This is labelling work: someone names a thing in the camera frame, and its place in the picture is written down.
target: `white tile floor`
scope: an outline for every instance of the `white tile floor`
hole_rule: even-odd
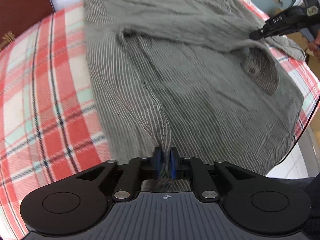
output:
[[[307,168],[298,144],[295,145],[289,156],[282,163],[275,166],[267,174],[267,177],[281,179],[302,179],[308,177]]]

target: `striped fabric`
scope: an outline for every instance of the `striped fabric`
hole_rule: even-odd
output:
[[[83,1],[92,89],[114,159],[162,147],[168,163],[174,146],[265,175],[290,150],[303,97],[265,43],[300,59],[303,50],[285,37],[248,39],[264,21],[239,0]]]
[[[267,16],[249,0],[243,4]],[[82,4],[59,11],[0,53],[0,236],[21,239],[19,208],[32,190],[110,159],[92,97]],[[270,48],[304,96],[295,139],[320,82],[303,62]]]

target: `gray striped shirt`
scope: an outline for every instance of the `gray striped shirt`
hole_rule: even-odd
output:
[[[87,59],[111,153],[224,159],[266,174],[288,152],[303,96],[238,0],[84,0]]]

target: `bed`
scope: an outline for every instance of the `bed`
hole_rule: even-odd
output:
[[[250,0],[241,0],[264,20]],[[82,3],[43,19],[0,53],[0,236],[28,232],[19,208],[32,190],[110,159],[92,96]],[[320,96],[305,62],[269,48],[304,96],[292,146]]]

